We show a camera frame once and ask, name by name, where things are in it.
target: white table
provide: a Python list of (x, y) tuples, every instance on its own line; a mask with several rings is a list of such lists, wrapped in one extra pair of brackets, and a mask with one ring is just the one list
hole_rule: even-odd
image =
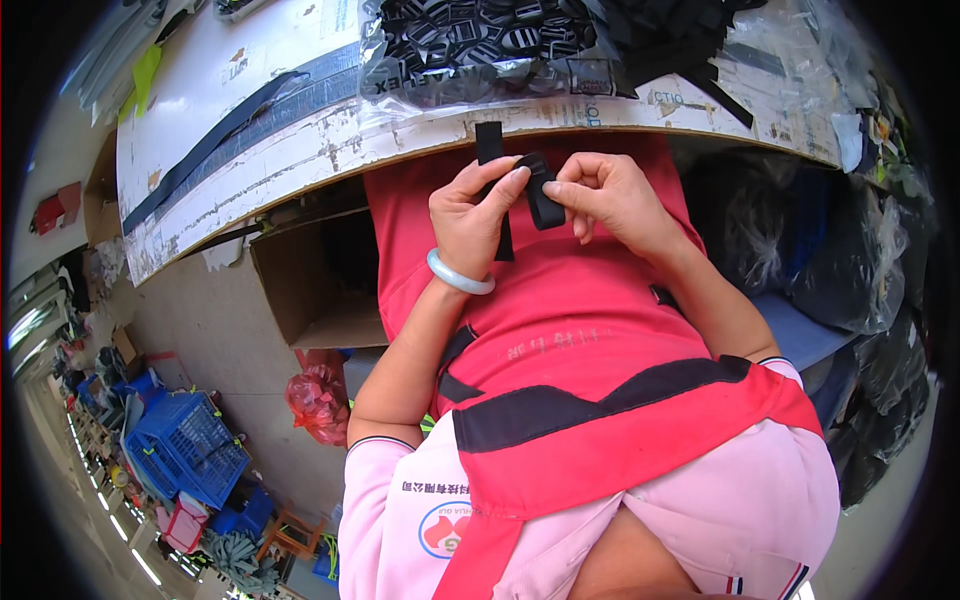
[[(269, 135), (194, 186), (159, 218), (148, 217), (124, 240), (133, 283), (139, 285), (214, 235), (307, 190), (406, 157), (468, 144), (473, 125), (481, 121), (501, 121), (508, 136), (583, 128), (716, 136), (837, 166), (839, 150), (829, 120), (835, 99), (795, 101), (798, 95), (815, 96), (811, 90), (824, 87), (822, 76), (830, 73), (829, 67), (809, 31), (796, 20), (783, 20), (776, 3), (760, 9), (770, 14), (767, 32), (751, 42), (779, 57), (790, 76), (714, 60), (721, 86), (753, 113), (751, 129), (677, 76), (641, 86), (638, 101), (565, 96), (364, 131), (351, 98)], [(164, 45), (150, 108), (119, 127), (121, 218), (216, 123), (277, 73), (359, 39), (356, 0), (277, 0), (232, 26), (216, 21), (210, 11), (207, 3)], [(806, 81), (804, 72), (816, 74), (817, 81)]]

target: person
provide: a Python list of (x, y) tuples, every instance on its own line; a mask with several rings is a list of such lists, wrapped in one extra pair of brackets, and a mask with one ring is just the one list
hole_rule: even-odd
[[(348, 426), (341, 596), (791, 597), (832, 541), (837, 480), (665, 137), (507, 142), (365, 176), (391, 344)], [(538, 146), (563, 228), (518, 202)], [(508, 211), (515, 260), (494, 261)]]

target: stool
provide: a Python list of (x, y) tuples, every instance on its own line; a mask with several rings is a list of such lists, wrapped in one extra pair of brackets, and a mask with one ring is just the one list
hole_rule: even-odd
[[(270, 548), (271, 544), (276, 544), (279, 547), (283, 548), (287, 552), (304, 559), (305, 561), (312, 561), (314, 552), (317, 550), (317, 542), (320, 541), (320, 535), (324, 532), (324, 527), (326, 526), (326, 519), (321, 519), (320, 525), (316, 528), (310, 527), (307, 523), (302, 521), (290, 514), (290, 502), (287, 502), (283, 508), (280, 510), (279, 518), (270, 528), (270, 533), (267, 534), (266, 540), (264, 540), (263, 545), (260, 546), (260, 549), (256, 551), (256, 560), (259, 563), (263, 559), (263, 556), (267, 553), (267, 550)], [(287, 525), (290, 529), (301, 533), (308, 542), (306, 545), (300, 541), (294, 540), (287, 534), (280, 531), (280, 528), (284, 525)]]

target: concrete floor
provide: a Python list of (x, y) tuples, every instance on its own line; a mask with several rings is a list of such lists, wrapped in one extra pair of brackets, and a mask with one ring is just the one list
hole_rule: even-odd
[(125, 270), (104, 305), (108, 318), (130, 326), (138, 349), (176, 353), (181, 368), (162, 364), (169, 360), (157, 368), (168, 387), (192, 383), (223, 394), (226, 423), (249, 436), (252, 468), (278, 503), (289, 500), (308, 522), (329, 519), (343, 498), (346, 452), (293, 427), (283, 391), (300, 363), (276, 329), (247, 253), (214, 272), (195, 254), (136, 289)]
[[(279, 502), (289, 500), (308, 521), (330, 515), (343, 497), (346, 452), (293, 428), (283, 391), (300, 365), (280, 338), (246, 253), (219, 272), (209, 272), (200, 255), (191, 256), (137, 289), (123, 274), (98, 316), (129, 324), (134, 343), (147, 354), (175, 352), (182, 368), (164, 375), (175, 385), (223, 393), (225, 420), (234, 432), (250, 436), (245, 446), (252, 466)], [(914, 441), (880, 484), (841, 516), (812, 581), (819, 600), (858, 598), (883, 564), (923, 472), (934, 407), (931, 401)]]

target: pink shirt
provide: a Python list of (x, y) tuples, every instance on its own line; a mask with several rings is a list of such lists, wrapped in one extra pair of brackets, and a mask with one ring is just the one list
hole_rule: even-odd
[[(761, 364), (803, 386), (785, 359)], [(417, 450), (391, 438), (361, 440), (345, 478), (341, 597), (429, 598), (471, 513), (452, 417)], [(528, 522), (493, 597), (566, 598), (621, 504), (701, 592), (778, 600), (812, 577), (840, 513), (824, 441), (764, 420), (653, 481)]]

